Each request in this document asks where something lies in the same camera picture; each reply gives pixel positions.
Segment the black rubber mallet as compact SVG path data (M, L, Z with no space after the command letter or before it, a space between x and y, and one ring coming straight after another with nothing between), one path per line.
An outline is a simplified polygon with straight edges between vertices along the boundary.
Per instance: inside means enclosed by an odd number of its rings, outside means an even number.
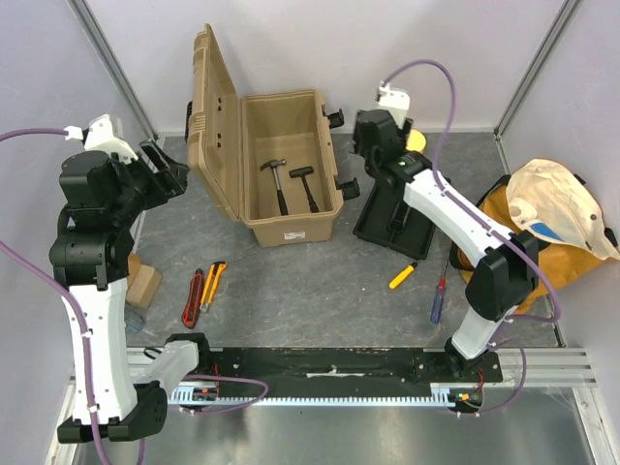
M302 185L304 187L305 194L306 194L306 198L308 200L310 211L312 213L318 213L319 212L318 205L314 199L314 196L312 195L311 189L306 179L306 177L312 174L313 172L314 172L314 169L311 166L302 167L302 168L290 170L289 177L291 179L299 178L301 180Z

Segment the black tool tray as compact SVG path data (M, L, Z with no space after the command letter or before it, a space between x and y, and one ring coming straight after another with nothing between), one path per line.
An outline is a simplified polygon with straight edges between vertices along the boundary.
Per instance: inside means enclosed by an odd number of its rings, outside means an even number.
M378 182L362 209L353 234L414 260L425 260L435 225L406 204L396 192Z

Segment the tan plastic tool box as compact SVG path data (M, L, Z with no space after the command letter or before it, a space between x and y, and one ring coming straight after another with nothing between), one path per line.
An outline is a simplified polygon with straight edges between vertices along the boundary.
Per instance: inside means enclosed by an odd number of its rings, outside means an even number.
M338 179L331 132L343 124L317 89L238 97L212 27L196 36L188 164L217 210L262 247L329 240L358 197L355 179Z

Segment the small steel claw hammer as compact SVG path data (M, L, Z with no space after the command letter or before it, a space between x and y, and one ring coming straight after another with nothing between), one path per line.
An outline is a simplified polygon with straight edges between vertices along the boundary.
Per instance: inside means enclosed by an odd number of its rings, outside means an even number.
M289 210L286 204L286 200L284 197L284 193L282 190L282 186L281 186L281 182L280 182L280 178L279 178L279 174L278 174L278 168L279 167L283 167L287 164L285 159L275 159L275 160L270 160L267 161L265 163L263 163L260 167L260 171L264 171L266 169L270 169L273 175L273 179L274 179L274 183L275 183L275 189L276 189L276 196L277 196L277 201L278 201L278 206L279 206L279 211L280 214L282 216L286 216L289 214Z

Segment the yellow black utility knife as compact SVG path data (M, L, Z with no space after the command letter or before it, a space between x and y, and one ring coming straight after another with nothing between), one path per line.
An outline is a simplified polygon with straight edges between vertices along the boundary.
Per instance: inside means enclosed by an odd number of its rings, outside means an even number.
M227 263L223 261L214 262L211 264L207 277L204 282L200 310L202 313L206 313L209 306L214 300L217 293L221 276L227 267Z

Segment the yellow handle screwdriver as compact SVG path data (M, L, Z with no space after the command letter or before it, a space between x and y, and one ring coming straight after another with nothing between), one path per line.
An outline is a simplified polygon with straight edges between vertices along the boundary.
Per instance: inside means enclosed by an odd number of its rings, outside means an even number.
M390 290L395 290L396 288L398 288L416 270L417 267L417 262L408 264L395 277L391 279L388 284L388 288Z

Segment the blue red handle screwdriver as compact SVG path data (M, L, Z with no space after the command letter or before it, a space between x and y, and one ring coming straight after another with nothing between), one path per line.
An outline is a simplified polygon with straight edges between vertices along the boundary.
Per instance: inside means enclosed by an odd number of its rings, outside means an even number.
M446 258L444 262L443 271L438 281L438 284L436 286L436 290L435 290L435 294L433 298L431 314L430 314L430 322L435 325L441 321L441 315L442 315L445 293L446 293L446 288L447 288L446 273L447 273L449 263L450 263L450 258Z

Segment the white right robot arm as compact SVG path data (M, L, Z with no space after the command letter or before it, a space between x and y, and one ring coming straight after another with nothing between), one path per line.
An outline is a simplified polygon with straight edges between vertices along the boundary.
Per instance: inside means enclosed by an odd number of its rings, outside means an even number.
M538 286L539 243L486 216L434 171L429 159L405 145L406 130L387 110L357 113L354 150L366 172L445 233L474 269L465 291L469 309L443 359L446 374L462 382L478 371L501 322Z

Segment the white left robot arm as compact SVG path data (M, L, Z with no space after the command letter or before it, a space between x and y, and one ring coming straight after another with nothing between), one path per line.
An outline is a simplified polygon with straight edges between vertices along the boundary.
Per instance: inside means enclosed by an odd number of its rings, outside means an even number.
M152 140L125 156L119 143L88 148L62 164L66 198L49 251L72 333L77 397L57 428L62 444L99 438L131 442L159 433L167 401L188 376L209 376L213 357L201 333L174 334L160 355L130 373L124 312L130 232L143 211L185 193L189 169Z

